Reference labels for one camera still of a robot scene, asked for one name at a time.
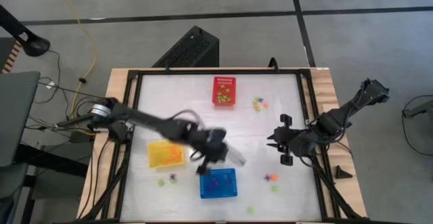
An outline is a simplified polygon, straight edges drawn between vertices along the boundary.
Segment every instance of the floor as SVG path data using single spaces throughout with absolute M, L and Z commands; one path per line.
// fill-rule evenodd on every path
M 412 97 L 432 90 L 433 0 L 70 1 L 99 49 L 86 93 L 104 95 L 112 68 L 153 65 L 193 25 L 220 39 L 221 66 L 266 66 L 275 57 L 280 66 L 330 67 L 340 103 L 363 79 L 378 79 L 390 88 L 390 101 L 355 115 L 348 130 L 367 214 L 381 221 L 431 223 L 433 158 L 405 143 L 401 110 Z M 75 89 L 91 64 L 92 48 L 66 2 L 0 3 L 51 41 L 61 55 L 60 84 Z M 0 37 L 10 36 L 0 30 Z M 52 53 L 30 58 L 21 52 L 12 72 L 38 70 L 56 78 L 56 59 Z M 50 94 L 40 86 L 36 99 Z M 67 96 L 70 104 L 73 94 Z M 64 119 L 65 107 L 59 93 L 34 105 L 31 114 L 57 122 Z M 433 152 L 430 123 L 425 115 L 407 121 L 409 140 L 423 152 Z M 55 145 L 64 138 L 26 131 L 23 140 Z M 52 206 L 55 216 L 47 211 Z M 34 215 L 44 223 L 70 221 L 76 207 L 71 197 L 49 199 Z

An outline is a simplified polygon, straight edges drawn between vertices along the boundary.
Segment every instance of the small toy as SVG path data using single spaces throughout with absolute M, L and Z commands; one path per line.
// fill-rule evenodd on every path
M 176 184 L 177 183 L 177 178 L 176 178 L 176 174 L 170 174 L 170 182 L 172 184 Z
M 165 185 L 165 181 L 162 180 L 162 179 L 159 179 L 159 180 L 158 180 L 158 186 L 159 186 L 159 187 L 162 187 L 162 186 L 164 186 L 164 185 Z
M 254 105 L 254 109 L 256 110 L 256 112 L 260 112 L 262 110 L 260 105 L 262 105 L 263 108 L 269 107 L 269 103 L 265 102 L 265 99 L 263 99 L 259 96 L 256 96 L 254 98 L 254 100 L 252 101 L 252 104 Z
M 275 174 L 272 174 L 270 177 L 271 177 L 271 180 L 272 180 L 272 181 L 276 181 L 276 180 L 278 180 L 278 176 L 275 175 Z

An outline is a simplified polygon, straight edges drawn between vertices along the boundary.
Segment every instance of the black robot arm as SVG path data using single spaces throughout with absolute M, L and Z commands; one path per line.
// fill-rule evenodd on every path
M 345 103 L 338 109 L 332 109 L 317 117 L 313 122 L 307 125 L 307 129 L 291 129 L 292 118 L 288 115 L 281 115 L 281 122 L 284 126 L 277 127 L 274 134 L 268 139 L 275 143 L 268 143 L 269 146 L 275 147 L 283 154 L 280 157 L 280 163 L 288 166 L 293 165 L 293 155 L 303 161 L 303 157 L 311 159 L 311 166 L 318 174 L 320 179 L 329 189 L 331 195 L 336 199 L 340 208 L 349 219 L 360 219 L 361 223 L 368 223 L 368 219 L 358 215 L 344 200 L 334 183 L 325 174 L 321 168 L 315 153 L 315 146 L 327 146 L 331 143 L 341 140 L 350 126 L 348 119 L 357 113 L 364 106 L 371 106 L 376 103 L 386 102 L 388 100 L 389 89 L 385 88 L 377 80 L 367 79 L 361 83 L 361 88 L 349 102 Z
M 91 125 L 108 129 L 108 137 L 117 142 L 127 138 L 128 127 L 124 121 L 131 121 L 151 129 L 164 138 L 183 145 L 191 146 L 204 158 L 198 167 L 197 173 L 205 175 L 208 173 L 209 162 L 224 161 L 229 148 L 224 142 L 226 131 L 224 129 L 199 129 L 198 122 L 178 119 L 176 116 L 170 118 L 158 118 L 151 114 L 133 110 L 124 104 L 118 103 L 115 98 L 99 100 L 93 107 Z

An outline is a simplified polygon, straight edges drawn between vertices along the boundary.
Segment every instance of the computer tower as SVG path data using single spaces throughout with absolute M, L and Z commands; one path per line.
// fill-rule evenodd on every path
M 194 26 L 152 67 L 219 67 L 219 39 Z

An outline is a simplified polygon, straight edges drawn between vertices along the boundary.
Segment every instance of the cable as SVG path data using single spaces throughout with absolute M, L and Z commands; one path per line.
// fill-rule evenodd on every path
M 48 50 L 48 51 L 51 52 L 51 53 L 55 53 L 55 54 L 57 54 L 57 56 L 58 56 L 58 58 L 57 58 L 57 69 L 58 69 L 57 84 L 60 85 L 60 76 L 61 76 L 61 72 L 60 72 L 60 54 L 57 53 L 57 52 L 55 52 L 55 51 L 52 51 L 52 50 Z M 53 80 L 52 80 L 50 77 L 48 77 L 48 76 L 41 77 L 39 80 L 41 80 L 41 79 L 49 79 L 49 80 L 53 81 Z M 56 87 L 56 88 L 54 89 L 54 92 L 51 94 L 51 96 L 50 96 L 48 99 L 46 99 L 46 100 L 44 100 L 44 101 L 41 101 L 41 102 L 35 102 L 35 101 L 33 101 L 33 103 L 35 103 L 35 104 L 44 104 L 44 103 L 50 102 L 50 101 L 54 98 L 55 92 L 57 92 L 57 90 L 58 90 L 58 88 Z
M 42 82 L 38 82 L 38 84 L 40 84 L 40 85 L 48 85 L 48 84 L 42 83 Z M 90 96 L 90 97 L 94 97 L 94 98 L 98 98 L 98 99 L 103 99 L 103 97 L 100 97 L 100 96 L 97 96 L 97 95 L 91 95 L 91 94 L 83 93 L 83 92 L 76 92 L 76 91 L 73 91 L 71 89 L 65 89 L 65 88 L 61 88 L 61 87 L 55 86 L 55 85 L 53 85 L 53 87 L 55 87 L 55 88 L 57 87 L 58 89 L 63 89 L 65 91 L 69 91 L 69 92 L 74 92 L 74 93 L 77 93 L 77 94 L 80 94 L 80 95 L 87 95 L 87 96 Z
M 349 151 L 350 155 L 351 155 L 352 158 L 353 158 L 352 150 L 350 150 L 349 147 L 347 147 L 346 145 L 344 145 L 344 144 L 343 144 L 342 142 L 340 142 L 340 141 L 337 141 L 337 143 L 340 144 L 341 146 L 343 146 L 344 148 L 346 148 L 347 151 Z
M 75 19 L 76 19 L 76 22 L 78 24 L 78 27 L 90 38 L 90 40 L 92 42 L 92 47 L 93 47 L 93 61 L 92 61 L 92 64 L 90 65 L 89 69 L 84 74 L 84 76 L 82 76 L 79 79 L 80 82 L 78 83 L 78 86 L 77 86 L 77 88 L 75 90 L 74 99 L 72 100 L 71 114 L 72 114 L 72 118 L 74 118 L 73 108 L 75 107 L 76 97 L 77 97 L 77 95 L 78 95 L 78 93 L 80 91 L 81 85 L 83 83 L 86 83 L 86 77 L 87 77 L 87 75 L 89 75 L 89 73 L 92 71 L 93 67 L 96 64 L 98 49 L 97 49 L 97 45 L 96 45 L 95 39 L 92 37 L 92 35 L 90 34 L 90 32 L 87 31 L 87 29 L 81 24 L 81 17 L 76 12 L 75 6 L 69 0 L 65 0 L 65 1 L 67 2 L 67 4 L 69 5 L 69 8 L 72 10 L 72 12 L 75 15 Z M 84 133 L 85 135 L 94 135 L 94 133 L 86 133 L 86 132 L 84 132 L 84 131 L 82 131 L 80 129 L 78 131 L 80 131 L 81 133 Z
M 85 100 L 85 99 L 90 99 L 90 102 L 93 102 L 93 103 L 95 102 L 95 101 L 93 101 L 93 99 L 92 99 L 91 97 L 89 97 L 89 96 L 84 96 L 83 98 L 81 98 L 81 99 L 78 100 L 78 102 L 76 103 L 75 108 L 73 109 L 72 113 L 74 113 L 75 110 L 77 110 L 77 108 L 80 106 L 81 102 L 82 102 L 83 100 Z
M 42 120 L 42 119 L 40 119 L 40 118 L 37 118 L 37 117 L 35 117 L 35 116 L 28 115 L 28 117 L 29 117 L 29 119 L 31 119 L 31 120 L 33 120 L 33 121 L 39 123 L 40 125 L 48 126 L 48 127 L 53 127 L 53 126 L 54 126 L 54 124 L 49 123 L 49 122 L 47 122 L 47 121 L 44 121 L 44 120 Z
M 96 179 L 95 179 L 95 191 L 93 192 L 93 204 L 92 206 L 95 205 L 95 199 L 96 199 L 96 190 L 97 190 L 97 180 L 98 180 L 98 173 L 99 173 L 99 162 L 101 160 L 101 156 L 102 153 L 104 152 L 104 148 L 106 147 L 106 145 L 108 144 L 109 140 L 107 140 L 104 144 L 104 146 L 102 146 L 101 152 L 99 153 L 99 156 L 97 158 L 97 163 L 96 163 Z
M 89 194 L 87 194 L 86 203 L 85 203 L 83 209 L 81 210 L 80 215 L 78 216 L 78 219 L 81 219 L 81 216 L 83 215 L 84 210 L 86 209 L 87 204 L 89 203 L 90 194 L 92 192 L 92 183 L 93 183 L 93 178 L 92 177 L 93 177 L 93 152 L 92 152 L 92 155 L 90 157 L 90 188 L 89 188 Z
M 171 119 L 174 119 L 174 118 L 176 118 L 177 116 L 179 116 L 179 115 L 181 115 L 181 114 L 184 114 L 184 113 L 190 113 L 190 114 L 192 114 L 192 115 L 194 116 L 194 118 L 195 118 L 196 123 L 198 124 L 198 126 L 200 127 L 200 125 L 201 125 L 202 129 L 206 128 L 206 126 L 204 125 L 204 121 L 202 120 L 202 118 L 200 117 L 200 115 L 199 115 L 197 112 L 195 112 L 195 111 L 193 111 L 193 110 L 190 110 L 190 109 L 182 110 L 182 111 L 180 111 L 180 112 L 178 112 L 178 113 L 172 115 L 171 117 L 169 117 L 169 118 L 167 118 L 167 119 L 165 119 L 165 120 L 171 120 Z M 198 153 L 198 150 L 195 150 L 195 151 L 192 153 L 192 155 L 189 156 L 189 159 L 190 159 L 191 161 L 197 161 L 197 160 L 199 160 L 199 159 L 201 159 L 201 158 L 204 157 L 203 154 L 200 154 L 200 155 L 197 156 L 196 158 L 193 158 L 197 153 Z
M 95 102 L 83 102 L 83 103 L 81 103 L 80 105 L 78 105 L 77 107 L 76 107 L 76 111 L 75 111 L 75 114 L 76 114 L 76 116 L 77 117 L 79 117 L 80 116 L 80 108 L 81 108 L 81 106 L 82 105 L 85 105 L 85 104 L 88 104 L 88 103 L 92 103 L 92 104 L 94 104 Z
M 409 142 L 409 139 L 407 138 L 407 134 L 406 134 L 406 127 L 405 127 L 405 111 L 407 106 L 413 102 L 414 100 L 418 99 L 418 98 L 423 98 L 423 97 L 433 97 L 433 95 L 419 95 L 417 97 L 412 98 L 409 102 L 406 103 L 405 107 L 403 108 L 403 110 L 401 111 L 401 124 L 403 126 L 403 134 L 405 135 L 405 140 L 407 145 L 412 148 L 412 150 L 416 151 L 418 154 L 421 154 L 423 156 L 433 156 L 433 154 L 429 154 L 429 153 L 424 153 L 424 152 L 420 152 L 419 150 L 415 149 L 415 147 L 413 147 L 411 145 L 411 143 Z

